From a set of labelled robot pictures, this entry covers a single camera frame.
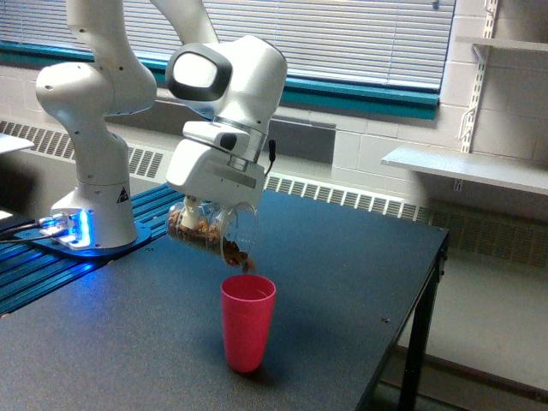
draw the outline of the teal window frame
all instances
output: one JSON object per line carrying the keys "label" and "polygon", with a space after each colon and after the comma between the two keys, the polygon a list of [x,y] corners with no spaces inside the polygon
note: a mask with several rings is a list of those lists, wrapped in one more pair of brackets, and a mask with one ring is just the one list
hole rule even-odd
{"label": "teal window frame", "polygon": [[[140,58],[158,84],[165,83],[166,61]],[[36,68],[61,62],[92,62],[93,54],[44,45],[27,45],[0,40],[0,64]],[[325,80],[288,77],[282,102],[304,104],[318,110],[348,110],[433,120],[439,104],[437,92],[396,90]]]}

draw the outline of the robotic arm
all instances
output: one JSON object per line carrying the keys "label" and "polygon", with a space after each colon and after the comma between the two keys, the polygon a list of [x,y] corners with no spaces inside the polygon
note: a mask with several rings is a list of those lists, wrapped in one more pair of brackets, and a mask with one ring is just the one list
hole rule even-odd
{"label": "robotic arm", "polygon": [[192,241],[208,225],[200,217],[202,200],[220,207],[225,220],[216,227],[238,219],[230,210],[244,204],[254,212],[259,204],[265,170],[257,161],[282,96],[287,62],[253,36],[218,43],[201,0],[151,2],[184,43],[168,63],[167,86],[205,118],[185,123],[166,176],[172,188],[186,194],[184,205],[170,214],[168,231]]}
{"label": "robotic arm", "polygon": [[[131,51],[122,0],[67,0],[68,26],[89,45],[94,63],[44,68],[36,93],[44,110],[68,131],[74,145],[78,186],[53,213],[75,218],[57,240],[76,250],[113,248],[137,237],[129,199],[128,147],[109,132],[105,116],[133,114],[156,98],[156,81]],[[51,227],[54,235],[65,227]]]}

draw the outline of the pink cup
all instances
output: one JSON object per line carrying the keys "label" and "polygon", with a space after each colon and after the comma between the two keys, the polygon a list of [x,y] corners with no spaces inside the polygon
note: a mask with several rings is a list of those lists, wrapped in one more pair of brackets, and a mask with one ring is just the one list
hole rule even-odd
{"label": "pink cup", "polygon": [[265,355],[276,286],[268,278],[248,274],[223,281],[224,354],[236,372],[251,372]]}

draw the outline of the black cord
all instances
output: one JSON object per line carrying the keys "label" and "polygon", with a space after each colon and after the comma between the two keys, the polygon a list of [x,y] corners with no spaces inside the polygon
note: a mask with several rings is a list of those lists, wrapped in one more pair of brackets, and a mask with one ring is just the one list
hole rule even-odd
{"label": "black cord", "polygon": [[69,233],[69,231],[67,229],[64,229],[63,231],[59,231],[58,233],[50,234],[50,235],[42,235],[40,237],[21,238],[21,239],[16,239],[16,240],[1,240],[0,244],[20,244],[22,242],[47,240],[48,238],[61,237],[63,235],[67,235],[68,233]]}
{"label": "black cord", "polygon": [[5,229],[4,231],[0,232],[0,238],[11,237],[13,234],[17,234],[20,231],[25,231],[27,229],[37,229],[39,226],[39,223],[28,223],[20,225],[18,227],[14,227],[13,229]]}
{"label": "black cord", "polygon": [[272,170],[272,166],[274,165],[274,162],[276,161],[276,141],[275,140],[268,140],[268,159],[270,160],[270,165],[268,166],[268,170],[265,172],[265,178],[268,177]]}

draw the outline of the window blinds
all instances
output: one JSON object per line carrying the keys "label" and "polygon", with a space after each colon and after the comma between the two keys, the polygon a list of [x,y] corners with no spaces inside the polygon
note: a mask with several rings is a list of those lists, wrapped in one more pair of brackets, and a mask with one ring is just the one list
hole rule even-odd
{"label": "window blinds", "polygon": [[[0,0],[0,39],[85,50],[64,0]],[[179,46],[148,0],[125,0],[130,43],[166,59]],[[455,0],[205,0],[221,41],[253,34],[287,57],[293,76],[439,89]]]}

